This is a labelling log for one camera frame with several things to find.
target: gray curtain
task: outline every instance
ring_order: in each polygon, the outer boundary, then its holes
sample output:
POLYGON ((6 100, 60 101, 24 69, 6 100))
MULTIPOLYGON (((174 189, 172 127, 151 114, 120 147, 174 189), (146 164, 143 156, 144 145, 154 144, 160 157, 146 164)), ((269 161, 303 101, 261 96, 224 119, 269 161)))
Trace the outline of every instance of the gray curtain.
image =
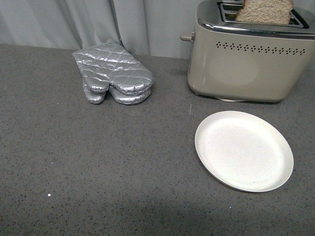
POLYGON ((0 43, 80 49, 118 41, 107 0, 0 0, 0 43))
MULTIPOLYGON (((0 0, 0 43, 81 49, 121 41, 132 54, 188 58, 203 0, 0 0)), ((294 0, 315 14, 315 1, 294 0)))

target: white plate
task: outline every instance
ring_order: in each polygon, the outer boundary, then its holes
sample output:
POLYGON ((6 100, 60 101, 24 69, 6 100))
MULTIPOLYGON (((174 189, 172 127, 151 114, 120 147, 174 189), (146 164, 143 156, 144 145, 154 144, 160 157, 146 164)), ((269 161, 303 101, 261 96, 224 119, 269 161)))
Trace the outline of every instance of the white plate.
POLYGON ((239 190, 276 189, 293 171, 292 151, 282 134, 247 113, 225 111, 205 118, 197 128, 195 145, 206 169, 239 190))

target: silver oven mitt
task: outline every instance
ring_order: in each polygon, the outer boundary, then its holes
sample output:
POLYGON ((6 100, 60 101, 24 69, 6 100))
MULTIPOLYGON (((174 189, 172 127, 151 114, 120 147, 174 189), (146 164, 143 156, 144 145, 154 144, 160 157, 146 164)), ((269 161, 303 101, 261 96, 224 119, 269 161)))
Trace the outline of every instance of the silver oven mitt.
POLYGON ((151 93, 152 73, 119 43, 106 43, 72 54, 83 76, 87 100, 98 104, 109 87, 115 100, 132 105, 145 100, 151 93))

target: cream toaster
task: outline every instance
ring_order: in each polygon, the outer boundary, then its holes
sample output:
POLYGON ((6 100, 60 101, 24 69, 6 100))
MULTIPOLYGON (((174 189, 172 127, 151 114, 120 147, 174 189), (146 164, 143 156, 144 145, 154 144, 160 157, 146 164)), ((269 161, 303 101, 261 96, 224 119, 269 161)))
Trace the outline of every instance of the cream toaster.
POLYGON ((288 25, 235 20, 242 2, 206 0, 198 5, 188 84, 196 93, 224 101, 284 99, 315 54, 315 16, 294 8, 288 25))

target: countertop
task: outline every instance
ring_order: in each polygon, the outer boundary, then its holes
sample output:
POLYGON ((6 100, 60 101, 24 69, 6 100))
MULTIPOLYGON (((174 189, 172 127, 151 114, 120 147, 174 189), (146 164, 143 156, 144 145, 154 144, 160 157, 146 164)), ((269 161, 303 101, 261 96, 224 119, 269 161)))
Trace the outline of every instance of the countertop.
POLYGON ((72 50, 0 45, 0 235, 315 235, 315 75, 275 104, 195 95, 188 60, 135 56, 155 77, 144 102, 86 101, 72 50), (280 188, 216 180, 195 149, 220 111, 258 116, 289 143, 280 188))

